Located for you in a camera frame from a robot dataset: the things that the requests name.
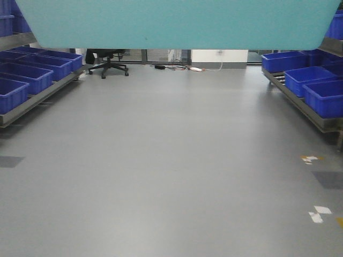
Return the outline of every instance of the shelf frame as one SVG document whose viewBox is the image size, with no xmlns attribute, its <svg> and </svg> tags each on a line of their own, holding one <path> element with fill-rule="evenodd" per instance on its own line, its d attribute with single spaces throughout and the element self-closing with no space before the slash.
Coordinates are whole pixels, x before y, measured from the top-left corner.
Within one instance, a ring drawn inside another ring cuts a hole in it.
<svg viewBox="0 0 343 257">
<path fill-rule="evenodd" d="M 12 124 L 15 120 L 20 118 L 22 115 L 33 109 L 35 106 L 43 102 L 45 99 L 49 98 L 57 91 L 68 85 L 70 82 L 77 80 L 79 76 L 87 69 L 90 65 L 84 65 L 77 71 L 72 72 L 67 77 L 55 82 L 47 89 L 43 90 L 42 92 L 31 95 L 26 102 L 23 104 L 15 107 L 13 110 L 9 111 L 6 114 L 0 115 L 0 128 L 5 128 Z"/>
<path fill-rule="evenodd" d="M 24 46 L 26 44 L 34 43 L 36 41 L 37 39 L 32 32 L 0 37 L 0 51 L 8 50 L 14 47 Z"/>
<path fill-rule="evenodd" d="M 342 150 L 343 146 L 343 118 L 330 118 L 325 119 L 318 115 L 311 107 L 305 102 L 304 98 L 297 97 L 292 91 L 290 91 L 280 79 L 284 76 L 283 72 L 270 73 L 266 69 L 262 68 L 264 76 L 266 76 L 270 83 L 274 84 L 280 89 L 285 97 L 299 109 L 322 133 L 339 132 L 339 138 L 337 147 Z"/>
</svg>

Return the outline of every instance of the white wall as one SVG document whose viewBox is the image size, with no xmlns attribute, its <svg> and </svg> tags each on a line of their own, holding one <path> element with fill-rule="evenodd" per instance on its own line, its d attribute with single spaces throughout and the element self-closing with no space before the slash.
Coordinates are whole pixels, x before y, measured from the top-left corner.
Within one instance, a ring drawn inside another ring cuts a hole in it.
<svg viewBox="0 0 343 257">
<path fill-rule="evenodd" d="M 192 62 L 194 63 L 246 63 L 248 60 L 247 50 L 192 50 Z"/>
</svg>

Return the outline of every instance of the yellow floor marking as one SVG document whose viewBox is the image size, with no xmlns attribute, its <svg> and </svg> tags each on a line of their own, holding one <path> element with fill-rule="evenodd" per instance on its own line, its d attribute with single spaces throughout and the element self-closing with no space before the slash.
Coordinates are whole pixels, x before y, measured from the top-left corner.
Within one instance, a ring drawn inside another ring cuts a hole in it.
<svg viewBox="0 0 343 257">
<path fill-rule="evenodd" d="M 338 224 L 343 228 L 343 218 L 336 218 Z"/>
</svg>

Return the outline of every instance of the cable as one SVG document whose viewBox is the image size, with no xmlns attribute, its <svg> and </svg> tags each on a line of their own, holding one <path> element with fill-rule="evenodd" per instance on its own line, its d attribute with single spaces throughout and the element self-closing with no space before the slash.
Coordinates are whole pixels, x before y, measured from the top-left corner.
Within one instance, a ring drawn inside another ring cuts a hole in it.
<svg viewBox="0 0 343 257">
<path fill-rule="evenodd" d="M 217 70 L 205 69 L 205 71 L 220 71 L 223 68 L 223 62 L 220 64 L 220 68 Z"/>
</svg>

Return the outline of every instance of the dark floor patch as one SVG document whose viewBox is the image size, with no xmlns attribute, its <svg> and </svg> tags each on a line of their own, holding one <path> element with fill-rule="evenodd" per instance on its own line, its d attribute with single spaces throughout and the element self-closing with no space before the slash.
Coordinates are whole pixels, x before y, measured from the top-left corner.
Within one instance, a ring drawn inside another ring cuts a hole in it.
<svg viewBox="0 0 343 257">
<path fill-rule="evenodd" d="M 14 168 L 24 157 L 0 156 L 0 168 Z"/>
<path fill-rule="evenodd" d="M 343 189 L 343 172 L 312 172 L 325 189 Z"/>
</svg>

